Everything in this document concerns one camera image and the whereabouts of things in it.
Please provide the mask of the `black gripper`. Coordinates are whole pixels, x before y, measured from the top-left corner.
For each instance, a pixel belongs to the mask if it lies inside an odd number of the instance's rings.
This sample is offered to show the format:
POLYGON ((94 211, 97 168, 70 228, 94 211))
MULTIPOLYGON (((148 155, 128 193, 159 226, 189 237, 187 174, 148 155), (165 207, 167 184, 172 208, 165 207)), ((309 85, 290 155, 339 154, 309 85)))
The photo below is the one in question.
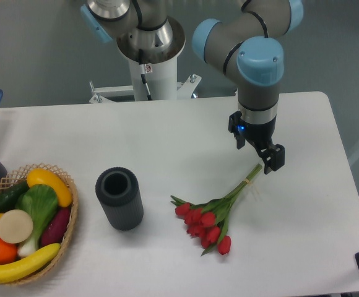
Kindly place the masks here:
POLYGON ((285 147, 272 141, 276 118, 264 124, 250 124, 241 115, 241 111, 236 111, 228 120, 228 131, 236 140, 236 148, 239 150, 248 142, 262 159, 264 174, 279 170, 285 164, 285 147))

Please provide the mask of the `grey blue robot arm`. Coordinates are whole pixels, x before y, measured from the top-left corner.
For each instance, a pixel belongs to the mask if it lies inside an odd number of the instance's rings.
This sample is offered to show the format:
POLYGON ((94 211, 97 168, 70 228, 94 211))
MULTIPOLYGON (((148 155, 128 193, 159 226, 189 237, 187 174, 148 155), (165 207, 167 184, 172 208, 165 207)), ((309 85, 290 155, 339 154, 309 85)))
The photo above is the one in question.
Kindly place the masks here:
MULTIPOLYGON (((272 141, 284 73, 277 38, 300 24, 303 11, 301 1, 245 1, 237 19, 204 20, 191 39, 198 58, 236 85, 238 109, 228 130, 238 149, 254 147, 266 173, 285 163, 284 147, 272 141)), ((101 42, 116 41, 129 62, 137 101, 176 98, 176 60, 186 37, 166 1, 87 1, 80 12, 101 42)))

